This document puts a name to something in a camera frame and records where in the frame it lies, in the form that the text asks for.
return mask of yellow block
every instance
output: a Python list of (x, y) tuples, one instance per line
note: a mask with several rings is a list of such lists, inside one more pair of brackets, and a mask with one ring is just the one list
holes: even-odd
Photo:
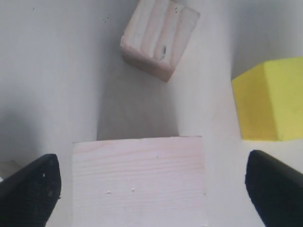
[(262, 63), (232, 87), (244, 140), (303, 138), (303, 57)]

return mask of block face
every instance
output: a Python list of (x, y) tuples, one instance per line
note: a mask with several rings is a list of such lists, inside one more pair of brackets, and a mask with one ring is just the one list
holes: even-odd
[(279, 140), (303, 138), (303, 57), (265, 63)]
[(200, 137), (75, 145), (74, 227), (207, 224)]
[(141, 0), (121, 39), (124, 59), (168, 81), (199, 17), (194, 10), (170, 0)]
[(276, 140), (276, 125), (263, 64), (232, 81), (244, 140)]

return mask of white table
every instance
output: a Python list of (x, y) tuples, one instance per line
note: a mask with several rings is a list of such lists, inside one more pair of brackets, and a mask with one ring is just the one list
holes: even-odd
[(303, 172), (303, 141), (241, 141), (231, 77), (303, 55), (302, 0), (180, 0), (201, 18), (168, 84), (121, 60), (136, 2), (0, 2), (1, 160), (57, 153), (63, 192), (49, 226), (71, 226), (73, 142), (97, 131), (99, 139), (202, 135), (210, 226), (263, 226), (245, 189), (248, 154), (262, 149)]

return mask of white surface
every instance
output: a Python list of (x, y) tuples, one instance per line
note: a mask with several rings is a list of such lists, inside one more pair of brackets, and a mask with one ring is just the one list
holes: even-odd
[(168, 84), (123, 63), (137, 0), (0, 0), (1, 161), (59, 155), (63, 194), (49, 226), (70, 226), (72, 142), (202, 135), (213, 227), (263, 226), (244, 185), (262, 148), (303, 171), (303, 142), (242, 142), (231, 76), (303, 55), (302, 0), (180, 0), (201, 13)]
[(201, 137), (75, 144), (73, 227), (207, 225)]

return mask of wood grain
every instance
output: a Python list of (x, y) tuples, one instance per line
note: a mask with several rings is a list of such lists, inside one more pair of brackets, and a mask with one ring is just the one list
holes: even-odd
[(206, 223), (200, 137), (78, 143), (74, 227), (200, 227)]
[(141, 0), (121, 39), (124, 60), (168, 81), (199, 17), (170, 0)]

